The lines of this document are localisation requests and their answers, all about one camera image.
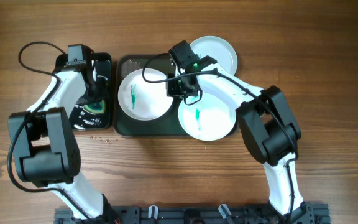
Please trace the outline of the white plate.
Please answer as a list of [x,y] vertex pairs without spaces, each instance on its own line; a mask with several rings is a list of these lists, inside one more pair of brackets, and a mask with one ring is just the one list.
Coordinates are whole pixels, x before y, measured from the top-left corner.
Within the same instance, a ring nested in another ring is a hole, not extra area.
[[227,136],[236,125],[236,112],[215,96],[203,93],[179,104],[178,120],[187,134],[201,141]]
[[216,36],[204,36],[190,43],[194,54],[199,58],[210,56],[229,74],[235,75],[238,66],[236,51],[226,40]]
[[139,121],[157,119],[173,104],[173,98],[166,95],[165,83],[145,82],[142,69],[131,72],[123,79],[117,99],[125,114]]

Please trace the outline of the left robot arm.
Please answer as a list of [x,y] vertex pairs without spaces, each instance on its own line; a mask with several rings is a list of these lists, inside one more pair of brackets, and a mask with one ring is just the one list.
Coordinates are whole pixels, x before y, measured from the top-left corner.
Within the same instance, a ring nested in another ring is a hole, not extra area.
[[11,182],[29,193],[53,192],[70,207],[76,222],[120,223],[106,197],[81,173],[80,150],[69,121],[90,88],[86,79],[108,81],[111,70],[111,59],[103,54],[90,62],[68,61],[50,74],[50,85],[34,105],[8,119]]

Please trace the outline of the small black water tray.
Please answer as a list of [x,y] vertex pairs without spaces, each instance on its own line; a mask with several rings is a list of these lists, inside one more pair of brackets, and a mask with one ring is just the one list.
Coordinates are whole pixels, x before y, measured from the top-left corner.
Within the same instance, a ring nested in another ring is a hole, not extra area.
[[76,131],[108,128],[112,110],[110,55],[95,53],[86,60],[61,54],[54,71],[63,87],[56,99],[66,109],[71,127]]

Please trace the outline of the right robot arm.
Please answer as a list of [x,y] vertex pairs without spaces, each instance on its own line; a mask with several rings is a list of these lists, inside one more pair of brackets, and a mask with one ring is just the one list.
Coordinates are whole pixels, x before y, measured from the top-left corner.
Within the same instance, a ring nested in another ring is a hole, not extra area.
[[247,150],[264,167],[269,204],[292,221],[303,203],[295,171],[301,131],[281,89],[252,86],[217,63],[205,68],[195,63],[190,71],[169,76],[166,83],[168,96],[209,93],[236,112]]

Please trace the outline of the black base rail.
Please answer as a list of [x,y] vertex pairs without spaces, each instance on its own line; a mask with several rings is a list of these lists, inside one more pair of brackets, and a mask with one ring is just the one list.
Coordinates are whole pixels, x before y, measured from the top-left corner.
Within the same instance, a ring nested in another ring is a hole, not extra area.
[[[267,204],[242,207],[136,207],[114,206],[116,223],[285,223],[285,220]],[[291,223],[330,224],[329,208],[323,203],[304,203],[291,215]]]

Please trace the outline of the yellow green sponge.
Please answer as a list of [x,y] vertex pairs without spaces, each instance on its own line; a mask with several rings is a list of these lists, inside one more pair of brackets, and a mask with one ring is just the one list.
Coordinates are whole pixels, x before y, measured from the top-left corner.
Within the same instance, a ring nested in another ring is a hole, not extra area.
[[84,105],[83,109],[91,114],[104,114],[106,111],[106,103],[104,100],[101,100],[96,103]]

